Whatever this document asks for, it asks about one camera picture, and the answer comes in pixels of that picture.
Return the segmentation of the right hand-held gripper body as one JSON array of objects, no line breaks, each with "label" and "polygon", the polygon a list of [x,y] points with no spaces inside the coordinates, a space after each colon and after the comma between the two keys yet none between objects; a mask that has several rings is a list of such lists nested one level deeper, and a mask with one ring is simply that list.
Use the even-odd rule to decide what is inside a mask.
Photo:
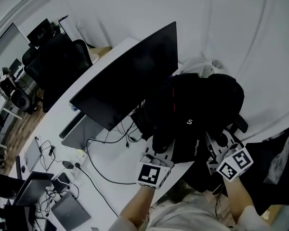
[{"label": "right hand-held gripper body", "polygon": [[253,164],[253,159],[246,147],[229,131],[223,130],[216,139],[206,133],[205,140],[210,152],[207,160],[210,174],[217,172],[228,182],[232,182]]}]

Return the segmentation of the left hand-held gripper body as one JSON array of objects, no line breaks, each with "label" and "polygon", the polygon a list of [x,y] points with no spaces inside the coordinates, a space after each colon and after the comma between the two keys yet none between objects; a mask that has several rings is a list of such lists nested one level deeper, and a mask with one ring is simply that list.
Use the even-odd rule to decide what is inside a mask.
[{"label": "left hand-held gripper body", "polygon": [[149,138],[137,165],[137,183],[141,186],[158,190],[174,167],[174,163],[171,160],[174,141],[161,154],[156,153],[152,146],[153,138]]}]

